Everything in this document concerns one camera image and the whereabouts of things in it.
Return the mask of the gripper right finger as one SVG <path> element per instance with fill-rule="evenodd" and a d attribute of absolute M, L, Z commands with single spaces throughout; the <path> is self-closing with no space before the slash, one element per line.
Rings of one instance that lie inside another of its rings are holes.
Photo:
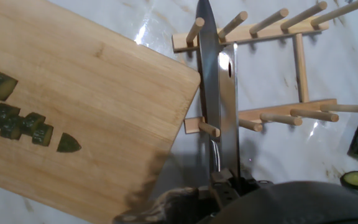
<path fill-rule="evenodd" d="M 274 185 L 273 182 L 269 180 L 255 180 L 253 177 L 251 178 L 241 178 L 241 188 L 242 190 L 257 190 L 261 188 L 266 188 Z"/>

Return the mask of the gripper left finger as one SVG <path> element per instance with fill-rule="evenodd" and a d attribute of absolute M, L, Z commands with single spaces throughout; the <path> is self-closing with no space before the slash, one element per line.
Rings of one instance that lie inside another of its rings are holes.
<path fill-rule="evenodd" d="M 234 176 L 227 168 L 211 174 L 209 190 L 219 208 L 224 208 L 239 198 L 236 186 L 232 185 L 232 180 L 234 180 Z"/>

